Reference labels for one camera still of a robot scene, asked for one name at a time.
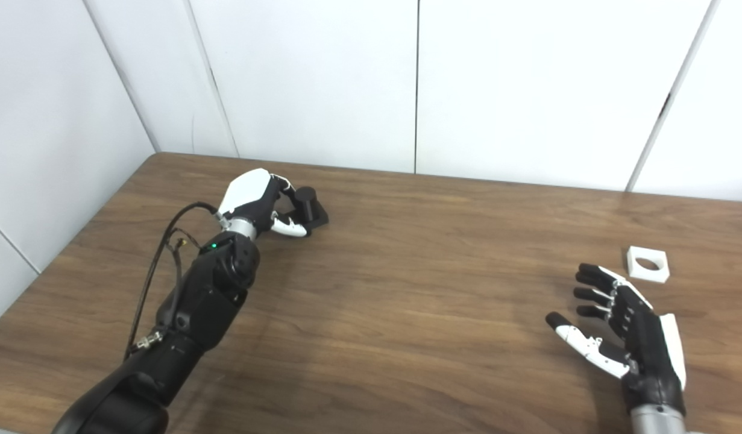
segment fingertip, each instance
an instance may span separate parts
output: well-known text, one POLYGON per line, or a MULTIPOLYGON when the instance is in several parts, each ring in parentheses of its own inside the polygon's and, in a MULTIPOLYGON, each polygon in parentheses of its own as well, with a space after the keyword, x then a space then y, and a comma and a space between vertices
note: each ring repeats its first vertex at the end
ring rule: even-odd
POLYGON ((600 269, 599 266, 591 263, 581 263, 580 272, 584 272, 585 274, 600 274, 602 272, 602 269, 600 269))
POLYGON ((545 322, 547 325, 549 325, 553 330, 556 328, 563 326, 563 325, 572 325, 571 322, 569 322, 569 319, 564 318, 563 315, 561 315, 558 312, 550 312, 545 316, 545 322))

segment robot finger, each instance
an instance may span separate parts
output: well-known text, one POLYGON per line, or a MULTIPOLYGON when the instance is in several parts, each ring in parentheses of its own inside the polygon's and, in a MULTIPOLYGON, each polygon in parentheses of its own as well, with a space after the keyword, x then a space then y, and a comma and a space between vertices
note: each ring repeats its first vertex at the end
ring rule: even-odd
POLYGON ((577 314, 586 318, 600 318, 608 321, 611 310, 602 306, 577 306, 577 314))
POLYGON ((574 324, 557 312, 550 312, 545 321, 569 346, 602 371, 621 379, 627 374, 627 352, 600 338, 586 337, 574 324))
POLYGON ((623 280, 619 274, 614 274, 614 272, 604 267, 587 263, 580 264, 580 269, 574 278, 577 279, 577 282, 595 286, 595 288, 599 288, 607 294, 611 293, 614 281, 623 280))
POLYGON ((303 225, 294 222, 290 217, 287 222, 283 222, 276 211, 272 212, 272 231, 294 237, 305 237, 309 234, 303 225))
POLYGON ((283 193, 283 195, 288 196, 288 198, 291 198, 291 201, 295 200, 296 189, 294 189, 293 184, 291 184, 285 176, 279 176, 275 173, 272 173, 271 175, 280 185, 280 192, 283 193))
POLYGON ((575 288, 574 296, 580 300, 594 301, 603 307, 607 307, 609 303, 613 301, 611 296, 604 294, 598 289, 591 288, 575 288))

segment white wall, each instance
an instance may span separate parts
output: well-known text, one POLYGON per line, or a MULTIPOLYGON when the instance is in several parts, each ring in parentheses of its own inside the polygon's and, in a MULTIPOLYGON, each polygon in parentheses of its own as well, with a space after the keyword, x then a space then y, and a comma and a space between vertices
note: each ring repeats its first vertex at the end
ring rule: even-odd
POLYGON ((624 189, 708 0, 421 0, 417 171, 624 189))
POLYGON ((417 0, 192 6, 241 156, 413 171, 417 0))
MULTIPOLYGON (((153 153, 83 3, 0 2, 0 230, 42 270, 153 153)), ((0 240, 0 310, 32 280, 0 240)))
POLYGON ((742 201, 742 0, 723 0, 635 185, 742 201))
POLYGON ((161 151, 238 157, 188 0, 85 0, 161 151))

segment black robotic arm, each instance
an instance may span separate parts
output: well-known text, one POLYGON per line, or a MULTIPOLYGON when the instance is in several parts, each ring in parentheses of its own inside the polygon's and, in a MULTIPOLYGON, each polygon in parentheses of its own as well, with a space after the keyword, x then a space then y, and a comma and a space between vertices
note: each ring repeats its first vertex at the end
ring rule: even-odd
POLYGON ((295 190, 290 181, 264 169, 235 179, 216 215, 224 230, 200 248, 159 307, 151 332, 118 369, 74 402, 53 434, 165 432, 166 407, 200 358, 224 337, 255 281, 258 234, 274 230, 308 236, 327 223, 315 190, 295 190), (280 194, 290 198, 293 212, 274 211, 280 194))

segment black finger segment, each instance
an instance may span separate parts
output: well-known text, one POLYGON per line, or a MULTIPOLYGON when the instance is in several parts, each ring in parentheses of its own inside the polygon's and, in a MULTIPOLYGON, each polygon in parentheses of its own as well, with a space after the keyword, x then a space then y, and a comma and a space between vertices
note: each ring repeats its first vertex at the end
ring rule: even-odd
POLYGON ((545 322, 547 323, 547 325, 552 327, 553 330, 563 325, 571 325, 569 319, 564 318, 564 316, 558 312, 548 313, 547 316, 545 316, 545 322))
POLYGON ((599 278, 593 277, 593 275, 585 274, 584 272, 578 272, 574 275, 574 278, 577 279, 577 282, 579 283, 585 283, 586 285, 590 286, 604 286, 604 283, 602 283, 599 278))
POLYGON ((599 345, 599 353, 602 353, 604 357, 611 358, 614 362, 620 363, 627 363, 627 355, 629 354, 625 349, 608 341, 602 341, 602 344, 599 345))
POLYGON ((580 300, 595 301, 596 303, 604 307, 606 307, 608 303, 611 301, 611 298, 607 296, 607 294, 604 294, 602 293, 602 291, 597 291, 596 289, 591 289, 591 288, 575 288, 574 296, 580 300))
POLYGON ((602 269, 599 266, 590 263, 581 263, 580 272, 582 272, 582 274, 593 275, 593 277, 601 277, 604 275, 604 272, 602 272, 602 269))
POLYGON ((577 314, 580 316, 586 316, 587 318, 607 319, 608 313, 609 310, 596 306, 577 306, 577 314))

